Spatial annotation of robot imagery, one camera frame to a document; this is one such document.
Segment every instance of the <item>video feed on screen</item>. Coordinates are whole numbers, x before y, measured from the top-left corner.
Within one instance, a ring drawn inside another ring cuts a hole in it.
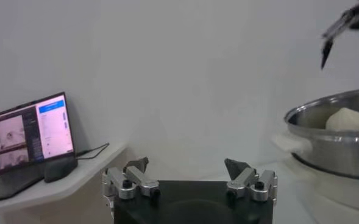
[[[22,116],[0,121],[0,153],[26,146]]]
[[[0,154],[0,169],[10,168],[29,162],[27,148]]]

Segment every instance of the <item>white dough ball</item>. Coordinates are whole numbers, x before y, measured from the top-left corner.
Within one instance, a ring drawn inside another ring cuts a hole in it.
[[[359,131],[359,112],[342,108],[328,118],[327,123],[325,123],[325,129]]]

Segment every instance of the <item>white table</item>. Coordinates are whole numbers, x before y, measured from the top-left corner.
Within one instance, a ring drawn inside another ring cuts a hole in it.
[[[310,169],[290,157],[257,167],[278,175],[277,206],[274,223],[350,224],[359,223],[359,210],[332,201],[316,191],[307,180]]]
[[[45,183],[42,180],[12,198],[1,200],[0,223],[4,222],[2,214],[5,212],[42,205],[75,193],[126,147],[126,144],[110,145],[95,159],[79,160],[79,165],[67,177],[52,183]],[[97,151],[87,153],[83,157],[93,156],[95,153]]]

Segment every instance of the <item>white wall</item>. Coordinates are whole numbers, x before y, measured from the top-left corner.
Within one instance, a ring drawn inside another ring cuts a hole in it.
[[[79,148],[129,139],[161,179],[274,160],[287,110],[359,88],[359,33],[319,69],[322,32],[354,3],[0,1],[0,111],[64,90]]]

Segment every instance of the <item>white shelf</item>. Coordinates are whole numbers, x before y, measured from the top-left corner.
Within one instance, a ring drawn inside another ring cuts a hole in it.
[[[0,213],[41,205],[70,196],[126,147],[126,144],[110,145],[95,159],[79,160],[79,165],[67,177],[52,183],[45,183],[42,180],[12,198],[1,200]],[[92,156],[95,153],[97,152],[90,152],[83,157]]]

